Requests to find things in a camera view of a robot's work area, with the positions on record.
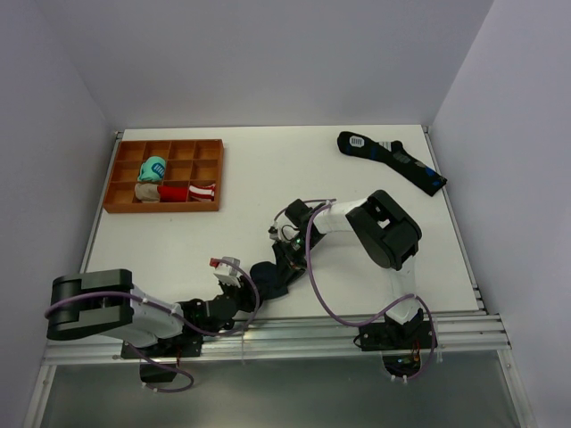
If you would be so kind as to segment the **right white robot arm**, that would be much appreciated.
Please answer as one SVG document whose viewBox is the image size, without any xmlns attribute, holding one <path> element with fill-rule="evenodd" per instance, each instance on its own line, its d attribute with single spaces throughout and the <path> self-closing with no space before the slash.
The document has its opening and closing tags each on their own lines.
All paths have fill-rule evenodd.
<svg viewBox="0 0 571 428">
<path fill-rule="evenodd" d="M 412 217 L 385 191 L 353 202 L 335 199 L 297 199 L 279 211 L 296 233 L 281 237 L 274 221 L 269 235 L 274 240 L 275 270 L 272 287 L 278 297 L 304 273 L 310 272 L 310 251 L 329 234 L 351 232 L 367 255 L 391 277 L 395 303 L 384 313 L 387 340 L 403 348 L 412 342 L 426 310 L 417 299 L 415 256 L 422 232 Z"/>
</svg>

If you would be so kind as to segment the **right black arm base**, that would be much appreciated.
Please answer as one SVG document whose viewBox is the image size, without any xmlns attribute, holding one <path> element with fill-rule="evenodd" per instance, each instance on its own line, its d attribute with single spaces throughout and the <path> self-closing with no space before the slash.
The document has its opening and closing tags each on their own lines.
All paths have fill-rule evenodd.
<svg viewBox="0 0 571 428">
<path fill-rule="evenodd" d="M 423 309 L 404 324 L 389 316 L 381 323 L 372 323 L 359 328 L 353 344 L 361 351 L 400 351 L 401 354 L 382 357 L 389 375 L 404 379 L 417 375 L 423 367 L 421 352 L 427 350 L 432 357 L 438 341 L 430 321 L 424 319 Z"/>
</svg>

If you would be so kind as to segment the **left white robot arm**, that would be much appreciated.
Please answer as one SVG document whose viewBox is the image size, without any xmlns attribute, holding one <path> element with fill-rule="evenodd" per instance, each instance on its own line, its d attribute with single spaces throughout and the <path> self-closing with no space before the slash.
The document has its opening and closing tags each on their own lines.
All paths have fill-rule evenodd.
<svg viewBox="0 0 571 428">
<path fill-rule="evenodd" d="M 65 342 L 102 335 L 149 356 L 197 356 L 206 336 L 233 330 L 235 315 L 254 314 L 266 297 L 264 286 L 234 269 L 217 278 L 221 294 L 212 300 L 168 303 L 138 288 L 127 269 L 60 276 L 45 313 L 46 337 Z"/>
</svg>

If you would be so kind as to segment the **navy cartoon sock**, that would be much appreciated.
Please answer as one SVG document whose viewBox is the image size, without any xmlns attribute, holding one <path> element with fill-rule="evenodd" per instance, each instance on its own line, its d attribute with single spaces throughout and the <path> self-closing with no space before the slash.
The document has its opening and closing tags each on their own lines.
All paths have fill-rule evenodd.
<svg viewBox="0 0 571 428">
<path fill-rule="evenodd" d="M 250 269 L 250 277 L 263 301 L 279 299 L 288 294 L 289 274 L 290 269 L 285 265 L 269 261 L 256 263 Z"/>
</svg>

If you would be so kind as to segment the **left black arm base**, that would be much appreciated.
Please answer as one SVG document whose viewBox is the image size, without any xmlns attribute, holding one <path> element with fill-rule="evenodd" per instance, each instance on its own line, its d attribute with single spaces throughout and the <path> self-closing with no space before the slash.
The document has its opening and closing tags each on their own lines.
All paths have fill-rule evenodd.
<svg viewBox="0 0 571 428">
<path fill-rule="evenodd" d="M 181 366 L 183 358 L 201 356 L 203 337 L 200 334 L 159 339 L 155 344 L 137 348 L 123 342 L 120 356 L 139 361 L 139 379 L 144 388 L 162 393 L 189 390 L 194 377 Z"/>
</svg>

